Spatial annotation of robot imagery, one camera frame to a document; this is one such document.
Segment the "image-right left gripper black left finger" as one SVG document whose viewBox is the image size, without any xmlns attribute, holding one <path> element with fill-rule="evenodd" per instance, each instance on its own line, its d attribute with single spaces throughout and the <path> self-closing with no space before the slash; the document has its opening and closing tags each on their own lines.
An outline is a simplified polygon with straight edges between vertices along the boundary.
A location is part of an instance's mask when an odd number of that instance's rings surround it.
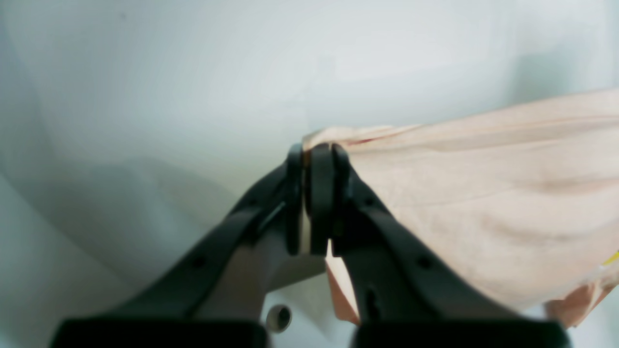
<svg viewBox="0 0 619 348">
<path fill-rule="evenodd" d="M 300 249 L 303 150 L 257 181 L 170 271 L 125 304 L 66 320 L 53 348 L 269 348 L 260 322 L 279 269 Z"/>
</svg>

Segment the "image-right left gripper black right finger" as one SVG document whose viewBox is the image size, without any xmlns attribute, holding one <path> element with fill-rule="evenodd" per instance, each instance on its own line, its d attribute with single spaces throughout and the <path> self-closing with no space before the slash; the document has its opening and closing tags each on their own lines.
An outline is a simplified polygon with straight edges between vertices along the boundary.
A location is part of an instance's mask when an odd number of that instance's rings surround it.
<svg viewBox="0 0 619 348">
<path fill-rule="evenodd" d="M 360 326 L 353 348 L 569 348 L 554 321 L 527 319 L 475 290 L 408 231 L 340 145 L 306 155 L 310 251 L 340 256 Z"/>
</svg>

